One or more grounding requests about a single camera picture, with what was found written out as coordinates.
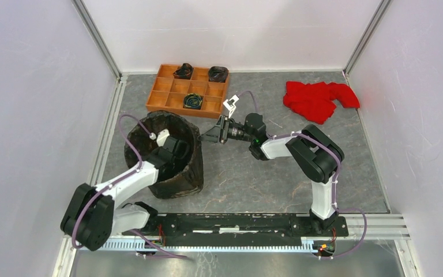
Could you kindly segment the black plastic trash bag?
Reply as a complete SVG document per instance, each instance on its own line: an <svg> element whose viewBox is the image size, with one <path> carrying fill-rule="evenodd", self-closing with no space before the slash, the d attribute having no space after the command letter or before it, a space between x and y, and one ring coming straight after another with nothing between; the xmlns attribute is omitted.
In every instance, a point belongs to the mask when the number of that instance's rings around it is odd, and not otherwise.
<svg viewBox="0 0 443 277"><path fill-rule="evenodd" d="M170 137L159 147L151 132L168 129ZM202 191L204 168L199 128L180 115L159 110L148 113L127 139L144 162L159 168L157 181L149 190L158 199L175 199Z"/></svg>

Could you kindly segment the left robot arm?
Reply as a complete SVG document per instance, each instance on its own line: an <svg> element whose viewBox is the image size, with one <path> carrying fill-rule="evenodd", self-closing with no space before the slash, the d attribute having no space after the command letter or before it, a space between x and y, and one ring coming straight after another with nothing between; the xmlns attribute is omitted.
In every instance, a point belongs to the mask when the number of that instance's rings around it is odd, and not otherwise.
<svg viewBox="0 0 443 277"><path fill-rule="evenodd" d="M156 144L157 148L119 176L96 186L81 184L75 189L60 224L74 248L96 251L112 235L130 230L151 235L157 230L158 219L147 208L121 205L135 193L182 171L192 148L173 136L158 138Z"/></svg>

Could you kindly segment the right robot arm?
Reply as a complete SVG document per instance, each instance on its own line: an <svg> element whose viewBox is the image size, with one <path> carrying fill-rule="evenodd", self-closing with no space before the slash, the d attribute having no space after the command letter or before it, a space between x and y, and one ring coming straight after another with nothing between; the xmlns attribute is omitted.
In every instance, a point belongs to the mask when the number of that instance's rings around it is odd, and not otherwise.
<svg viewBox="0 0 443 277"><path fill-rule="evenodd" d="M229 139L248 142L249 151L262 161L293 158L304 175L311 180L312 205L310 228L314 234L325 235L333 229L338 217L336 185L344 153L325 133L313 124L286 135L270 136L263 116L250 113L244 123L222 115L214 127L200 140L224 144Z"/></svg>

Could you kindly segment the rolled black bag with stripes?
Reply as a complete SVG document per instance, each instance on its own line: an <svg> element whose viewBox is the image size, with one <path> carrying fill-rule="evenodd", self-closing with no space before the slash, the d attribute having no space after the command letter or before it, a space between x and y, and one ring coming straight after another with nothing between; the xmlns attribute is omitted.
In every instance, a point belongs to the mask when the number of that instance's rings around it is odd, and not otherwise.
<svg viewBox="0 0 443 277"><path fill-rule="evenodd" d="M203 96L196 93L189 93L183 99L183 108L200 110L202 108Z"/></svg>

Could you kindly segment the orange compartment tray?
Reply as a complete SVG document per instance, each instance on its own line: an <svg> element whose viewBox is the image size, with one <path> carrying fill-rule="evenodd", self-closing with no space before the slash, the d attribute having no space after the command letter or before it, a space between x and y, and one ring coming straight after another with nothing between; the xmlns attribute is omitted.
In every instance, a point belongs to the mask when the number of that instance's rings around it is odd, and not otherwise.
<svg viewBox="0 0 443 277"><path fill-rule="evenodd" d="M146 108L148 111L165 110L178 115L202 118L218 118L223 112L226 100L230 71L225 83L208 81L209 68L194 67L190 80L173 77L181 65L160 65L152 89L149 93ZM183 108L183 99L189 93L203 96L202 108L192 110Z"/></svg>

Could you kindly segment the rolled black bag top-right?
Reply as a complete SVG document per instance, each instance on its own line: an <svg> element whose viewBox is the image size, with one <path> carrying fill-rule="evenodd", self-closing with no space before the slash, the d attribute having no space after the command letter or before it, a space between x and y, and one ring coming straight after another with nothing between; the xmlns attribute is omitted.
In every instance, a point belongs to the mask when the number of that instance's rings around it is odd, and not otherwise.
<svg viewBox="0 0 443 277"><path fill-rule="evenodd" d="M208 70L208 81L213 83L225 83L229 70L224 66L212 66Z"/></svg>

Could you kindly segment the rolled black bag top-left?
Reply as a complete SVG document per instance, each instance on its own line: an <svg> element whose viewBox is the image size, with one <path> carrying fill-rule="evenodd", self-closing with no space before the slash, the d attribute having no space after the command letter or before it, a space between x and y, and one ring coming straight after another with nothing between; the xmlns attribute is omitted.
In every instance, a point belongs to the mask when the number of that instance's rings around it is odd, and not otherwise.
<svg viewBox="0 0 443 277"><path fill-rule="evenodd" d="M190 80L194 71L194 67L192 67L189 63L183 63L172 75L174 78Z"/></svg>

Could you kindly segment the red cloth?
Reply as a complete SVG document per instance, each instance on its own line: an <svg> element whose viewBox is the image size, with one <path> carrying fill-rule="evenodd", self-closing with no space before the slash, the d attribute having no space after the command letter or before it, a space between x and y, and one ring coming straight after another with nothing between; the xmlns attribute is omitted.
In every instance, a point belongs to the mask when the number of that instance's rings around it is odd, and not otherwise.
<svg viewBox="0 0 443 277"><path fill-rule="evenodd" d="M346 84L286 82L283 104L308 121L324 124L336 110L335 100L344 108L359 109L361 106L354 91Z"/></svg>

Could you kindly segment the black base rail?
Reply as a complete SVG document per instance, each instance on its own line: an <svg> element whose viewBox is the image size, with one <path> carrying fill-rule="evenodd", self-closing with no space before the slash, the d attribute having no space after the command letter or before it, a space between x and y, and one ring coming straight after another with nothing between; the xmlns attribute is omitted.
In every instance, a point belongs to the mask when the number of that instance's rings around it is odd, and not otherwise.
<svg viewBox="0 0 443 277"><path fill-rule="evenodd" d="M345 217L322 225L308 214L158 214L140 233L163 246L299 246L302 238L332 240L349 235Z"/></svg>

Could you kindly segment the left aluminium frame post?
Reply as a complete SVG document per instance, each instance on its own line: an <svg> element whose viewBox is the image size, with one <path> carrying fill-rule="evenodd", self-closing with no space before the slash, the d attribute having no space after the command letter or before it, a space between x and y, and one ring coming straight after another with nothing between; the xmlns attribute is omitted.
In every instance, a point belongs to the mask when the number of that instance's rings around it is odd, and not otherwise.
<svg viewBox="0 0 443 277"><path fill-rule="evenodd" d="M88 11L88 8L86 7L84 1L82 0L72 0L72 4L74 5L78 15L81 17L86 29L88 30L89 34L91 35L94 43L96 44L96 47L100 51L102 57L104 58L107 66L111 70L112 74L120 79L122 77L122 72L119 69L117 63L114 61L114 58L109 51L102 35L100 34L100 31L98 27L96 26L90 12Z"/></svg>

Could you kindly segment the aluminium frame post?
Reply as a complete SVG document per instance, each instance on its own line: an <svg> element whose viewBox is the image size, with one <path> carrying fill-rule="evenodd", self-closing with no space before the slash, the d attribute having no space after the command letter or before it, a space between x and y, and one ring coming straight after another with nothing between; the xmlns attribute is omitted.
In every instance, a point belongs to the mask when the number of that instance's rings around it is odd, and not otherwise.
<svg viewBox="0 0 443 277"><path fill-rule="evenodd" d="M111 70L112 74L120 79L122 77L122 72L119 69L117 63L114 61L114 58L109 51L102 35L100 34L100 31L98 27L96 26L90 12L88 11L88 8L86 7L84 1L82 0L72 0L72 4L74 5L78 15L81 17L86 29L88 30L89 34L91 35L94 43L96 44L96 47L100 51L102 57L104 58L107 66Z"/></svg>
<svg viewBox="0 0 443 277"><path fill-rule="evenodd" d="M387 12L392 0L381 0L377 6L375 12L373 13L368 25L366 26L361 38L358 41L354 51L352 52L348 62L346 63L344 69L342 70L345 78L348 78L353 68L357 64L360 56L364 52L366 46L368 45L371 37L376 31L378 25L380 24L383 16Z"/></svg>

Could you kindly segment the right aluminium frame post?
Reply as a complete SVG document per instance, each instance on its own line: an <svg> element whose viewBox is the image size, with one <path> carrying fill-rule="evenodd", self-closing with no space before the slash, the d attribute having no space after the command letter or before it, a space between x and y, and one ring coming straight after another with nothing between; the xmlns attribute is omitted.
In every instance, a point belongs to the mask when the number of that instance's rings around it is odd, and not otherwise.
<svg viewBox="0 0 443 277"><path fill-rule="evenodd" d="M366 26L361 38L358 41L354 51L352 52L348 62L346 63L344 69L342 70L345 78L348 78L353 68L357 64L360 56L364 52L366 46L368 45L371 37L376 31L378 25L380 24L383 16L387 12L392 0L381 0L377 6L375 12L373 13L368 25Z"/></svg>

